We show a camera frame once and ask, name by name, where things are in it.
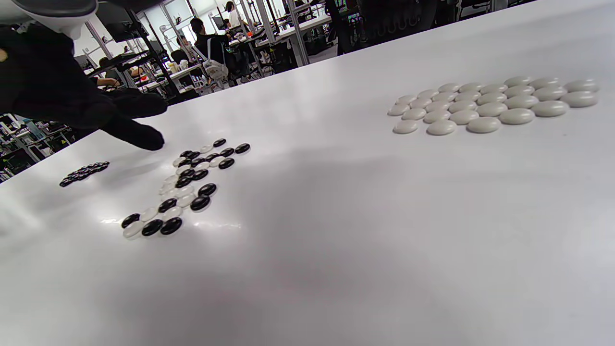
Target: metal pole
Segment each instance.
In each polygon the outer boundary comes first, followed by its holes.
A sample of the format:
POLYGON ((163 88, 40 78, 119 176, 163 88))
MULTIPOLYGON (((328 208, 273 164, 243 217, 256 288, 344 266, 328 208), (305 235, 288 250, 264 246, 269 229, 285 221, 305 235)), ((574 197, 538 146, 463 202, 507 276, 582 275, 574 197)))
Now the metal pole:
POLYGON ((156 62, 156 64, 158 64, 158 66, 160 67, 160 69, 162 70, 162 74, 164 75, 164 78, 167 80, 167 82, 169 82, 169 88, 171 89, 171 92, 178 97, 178 99, 181 99, 181 94, 179 89, 177 89, 177 86, 175 85, 175 83, 173 82, 173 79, 171 78, 171 76, 169 75, 166 67, 164 66, 164 64, 162 63, 162 60, 160 59, 160 57, 158 56, 158 52, 156 52, 156 50, 154 49, 154 47, 152 46, 151 42, 147 39, 147 32, 145 31, 145 29, 143 28, 143 25, 141 25, 141 23, 139 22, 139 20, 137 19, 137 16, 135 15, 134 12, 132 12, 131 10, 127 11, 128 16, 130 17, 130 20, 133 21, 135 24, 138 23, 137 25, 137 32, 139 32, 139 35, 141 36, 141 38, 145 41, 145 44, 148 47, 149 50, 149 54, 152 56, 152 58, 154 58, 154 61, 156 62))
POLYGON ((184 45, 184 42, 180 40, 180 37, 182 35, 180 34, 180 31, 177 30, 177 26, 175 26, 175 23, 173 22, 173 18, 171 17, 170 13, 167 11, 166 6, 164 4, 160 4, 159 6, 162 9, 162 12, 164 13, 165 17, 167 17, 167 20, 171 24, 171 28, 173 28, 173 31, 175 32, 175 37, 177 38, 177 41, 180 42, 180 49, 183 50, 184 53, 186 53, 186 56, 190 59, 190 52, 188 48, 184 45))
POLYGON ((194 18, 199 18, 199 16, 194 11, 194 8, 192 7, 192 4, 190 3, 190 0, 186 0, 186 2, 188 3, 188 8, 190 8, 190 12, 192 12, 192 15, 194 16, 194 18))
POLYGON ((269 44, 275 44, 276 37, 273 35, 273 30, 271 29, 271 22, 269 21, 269 15, 267 14, 267 7, 265 7, 265 3, 263 2, 263 0, 255 1, 256 6, 258 7, 258 12, 261 14, 261 18, 263 19, 263 28, 265 29, 265 33, 267 34, 269 44))
POLYGON ((255 22, 260 22, 261 17, 258 16, 258 11, 254 8, 254 1, 252 2, 248 1, 248 7, 250 8, 250 14, 252 15, 252 20, 254 20, 255 22))
POLYGON ((301 61, 303 65, 309 64, 308 53, 306 50, 305 43, 303 42, 303 35, 301 35, 301 28, 299 27, 299 18, 297 17, 297 8, 295 7, 294 0, 286 0, 288 4, 288 11, 290 12, 290 18, 293 20, 293 24, 295 26, 295 35, 297 36, 297 44, 299 45, 299 53, 301 57, 301 61))
MULTIPOLYGON (((244 8, 244 16, 245 16, 245 19, 248 21, 248 26, 250 27, 250 31, 252 31, 252 33, 255 33, 256 30, 254 29, 254 23, 251 20, 248 20, 250 19, 250 16, 248 15, 248 10, 246 9, 244 0, 239 0, 239 2, 241 2, 241 7, 244 8)), ((235 11, 239 10, 234 1, 233 1, 233 6, 235 6, 235 11)), ((245 37, 247 38, 248 33, 245 30, 245 24, 243 20, 241 20, 241 27, 244 28, 244 34, 245 34, 245 37)))
POLYGON ((267 0, 267 6, 269 6, 269 11, 271 12, 271 15, 273 16, 273 24, 276 26, 277 33, 280 33, 280 26, 278 26, 277 24, 276 13, 273 12, 273 9, 271 8, 271 2, 269 2, 269 0, 267 0))
POLYGON ((273 6, 273 13, 271 15, 273 15, 273 20, 275 20, 277 22, 277 9, 276 9, 276 2, 274 1, 273 4, 271 4, 271 6, 273 6))
MULTIPOLYGON (((160 4, 160 8, 162 9, 162 11, 164 12, 164 15, 167 17, 167 20, 171 24, 171 27, 173 28, 173 31, 175 31, 175 35, 177 36, 177 41, 180 42, 180 49, 183 50, 184 53, 186 53, 186 56, 188 57, 188 60, 192 61, 192 59, 191 59, 192 53, 191 53, 190 49, 188 49, 188 47, 186 47, 186 45, 184 45, 183 40, 180 39, 181 34, 180 34, 179 30, 177 30, 177 27, 175 26, 175 23, 173 22, 173 18, 171 17, 169 12, 167 11, 166 6, 164 4, 160 4)), ((199 64, 199 67, 200 67, 201 73, 203 75, 206 75, 205 74, 205 68, 203 67, 203 65, 199 64)))
MULTIPOLYGON (((98 35, 98 32, 96 31, 94 26, 89 21, 85 22, 85 26, 90 31, 90 34, 92 34, 92 36, 94 37, 94 40, 96 40, 96 42, 98 43, 98 46, 100 47, 100 49, 102 49, 103 52, 105 52, 105 55, 107 56, 107 58, 111 60, 113 58, 113 55, 111 54, 106 44, 103 42, 103 40, 98 35)), ((117 75, 120 77, 120 79, 122 80, 125 86, 132 87, 134 89, 137 88, 135 81, 132 80, 132 76, 130 75, 130 72, 124 71, 124 73, 120 73, 117 68, 115 68, 114 70, 116 70, 117 75)))

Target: desk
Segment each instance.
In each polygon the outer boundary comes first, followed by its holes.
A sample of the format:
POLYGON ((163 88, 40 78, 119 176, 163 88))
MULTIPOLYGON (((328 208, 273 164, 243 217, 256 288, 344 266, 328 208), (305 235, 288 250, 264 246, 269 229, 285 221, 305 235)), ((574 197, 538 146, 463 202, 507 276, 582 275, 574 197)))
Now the desk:
MULTIPOLYGON (((179 83, 179 79, 189 75, 190 72, 192 72, 192 71, 194 71, 194 70, 196 70, 198 68, 200 68, 200 65, 194 65, 194 66, 189 67, 189 68, 187 68, 185 70, 181 70, 181 71, 179 71, 177 73, 174 73, 174 74, 170 75, 171 80, 173 82, 175 82, 175 85, 177 86, 178 90, 182 88, 182 86, 179 83)), ((155 89, 155 88, 157 88, 159 86, 165 86, 168 83, 169 82, 165 79, 165 80, 163 80, 161 82, 151 82, 149 84, 145 84, 144 86, 142 86, 142 88, 145 88, 146 91, 150 91, 150 90, 155 89)))
MULTIPOLYGON (((331 23, 331 17, 327 15, 321 15, 314 19, 310 19, 306 22, 299 24, 299 28, 301 29, 301 33, 316 28, 318 26, 322 26, 324 24, 331 23)), ((299 49, 299 41, 297 41, 297 37, 295 35, 295 28, 288 28, 286 30, 282 30, 279 35, 277 35, 277 41, 283 41, 285 39, 290 40, 290 45, 293 48, 293 53, 295 54, 295 60, 297 61, 298 66, 303 66, 303 62, 301 61, 301 51, 299 49)), ((257 44, 257 46, 264 46, 269 44, 269 40, 265 39, 257 44)))
POLYGON ((20 346, 612 345, 612 0, 540 0, 102 131, 0 185, 0 335, 20 346), (597 106, 477 135, 396 135, 398 96, 588 76, 597 106), (171 162, 218 138, 212 204, 127 241, 171 162), (62 189, 67 173, 107 170, 62 189))

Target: person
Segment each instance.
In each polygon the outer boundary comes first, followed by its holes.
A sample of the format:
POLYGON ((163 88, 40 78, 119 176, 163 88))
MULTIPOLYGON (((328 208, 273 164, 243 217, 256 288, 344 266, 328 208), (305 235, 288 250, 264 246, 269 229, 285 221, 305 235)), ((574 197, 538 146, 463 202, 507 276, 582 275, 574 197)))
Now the person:
MULTIPOLYGON (((103 57, 98 61, 98 66, 100 67, 107 67, 111 64, 111 62, 109 61, 108 57, 103 57)), ((122 79, 119 77, 119 74, 117 73, 117 71, 115 69, 113 70, 109 70, 105 73, 105 78, 113 78, 116 81, 121 81, 122 79)))
POLYGON ((0 100, 2 113, 58 121, 77 129, 101 129, 145 150, 163 147, 159 131, 120 111, 87 78, 73 58, 73 40, 66 35, 34 23, 24 33, 0 27, 0 41, 0 85, 11 85, 0 100))
POLYGON ((249 66, 247 60, 243 55, 240 58, 237 58, 235 55, 230 54, 226 51, 225 47, 228 47, 230 35, 217 35, 217 34, 207 34, 205 32, 205 25, 203 21, 199 18, 194 18, 190 21, 190 26, 192 27, 192 31, 196 34, 197 39, 194 43, 194 47, 198 48, 198 50, 203 53, 206 57, 225 64, 229 71, 232 73, 230 76, 231 80, 235 80, 238 77, 241 77, 242 83, 248 82, 246 76, 249 72, 249 66), (207 41, 211 40, 211 55, 208 56, 207 51, 207 41))
POLYGON ((115 78, 98 78, 98 77, 90 77, 90 80, 96 84, 96 86, 110 86, 110 87, 121 87, 122 83, 115 78))
POLYGON ((230 28, 236 28, 240 26, 241 22, 243 21, 243 18, 241 17, 241 14, 239 14, 239 11, 235 7, 235 4, 232 1, 229 1, 226 3, 226 6, 224 8, 227 12, 229 12, 229 23, 231 24, 230 28))
POLYGON ((191 62, 191 61, 196 59, 196 56, 194 56, 194 53, 192 52, 192 49, 191 49, 192 48, 192 44, 184 36, 180 36, 179 38, 175 38, 175 42, 177 43, 177 46, 179 47, 179 49, 171 52, 171 58, 173 59, 173 61, 177 65, 179 65, 182 60, 186 60, 188 62, 191 62), (184 46, 186 48, 188 48, 188 54, 189 55, 186 55, 186 52, 184 52, 184 50, 181 49, 181 43, 183 43, 184 46))

